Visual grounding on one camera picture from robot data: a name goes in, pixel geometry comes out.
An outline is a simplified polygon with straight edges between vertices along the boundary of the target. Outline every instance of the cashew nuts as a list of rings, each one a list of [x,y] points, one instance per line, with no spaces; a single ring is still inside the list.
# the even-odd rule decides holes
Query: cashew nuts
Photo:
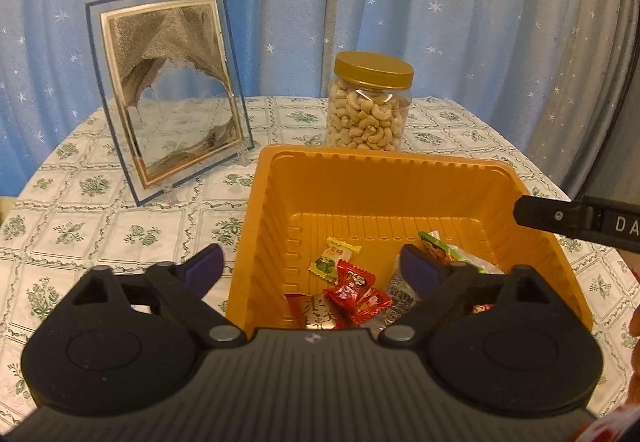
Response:
[[[406,108],[401,99],[354,88],[342,79],[329,86],[325,143],[339,148],[395,151],[400,148]]]

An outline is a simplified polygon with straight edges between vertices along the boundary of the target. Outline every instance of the white tablecloth with green pattern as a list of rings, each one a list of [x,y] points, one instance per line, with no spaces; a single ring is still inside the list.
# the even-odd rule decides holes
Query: white tablecloth with green pattern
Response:
[[[177,190],[178,203],[136,207],[114,154],[103,110],[76,128],[24,188],[0,228],[0,425],[33,408],[20,372],[29,336],[91,266],[139,272],[160,260],[184,260],[211,242],[226,253],[225,275],[206,301],[224,311],[236,245],[256,159],[267,144],[321,143],[326,100],[247,99],[257,143],[252,164],[229,162]],[[404,148],[510,164],[534,195],[566,198],[523,154],[451,101],[414,102]],[[591,401],[596,413],[625,398],[634,339],[626,331],[638,284],[612,248],[560,238],[596,320],[604,374]]]

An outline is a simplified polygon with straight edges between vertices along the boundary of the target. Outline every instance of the plastic jar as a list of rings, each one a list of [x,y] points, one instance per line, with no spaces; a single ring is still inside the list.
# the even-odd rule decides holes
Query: plastic jar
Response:
[[[395,57],[344,51],[335,57],[334,74],[324,144],[401,149],[414,68]]]

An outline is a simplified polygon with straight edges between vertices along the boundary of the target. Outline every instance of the yellow candy wrapper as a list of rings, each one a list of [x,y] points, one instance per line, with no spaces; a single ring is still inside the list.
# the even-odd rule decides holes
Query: yellow candy wrapper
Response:
[[[326,249],[320,255],[320,258],[311,262],[309,270],[330,282],[338,279],[338,260],[348,262],[352,256],[360,252],[359,245],[351,245],[342,240],[329,237],[326,241]]]

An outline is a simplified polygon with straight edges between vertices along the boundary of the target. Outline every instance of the orange plastic tray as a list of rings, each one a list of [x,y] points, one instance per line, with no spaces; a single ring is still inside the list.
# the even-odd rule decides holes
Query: orange plastic tray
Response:
[[[593,318],[556,238],[513,219],[529,194],[502,162],[404,152],[267,146],[242,228],[226,316],[251,335],[294,327],[284,294],[316,294],[308,271],[328,236],[362,246],[353,258],[383,288],[402,245],[440,232],[508,272],[535,267],[590,330]]]

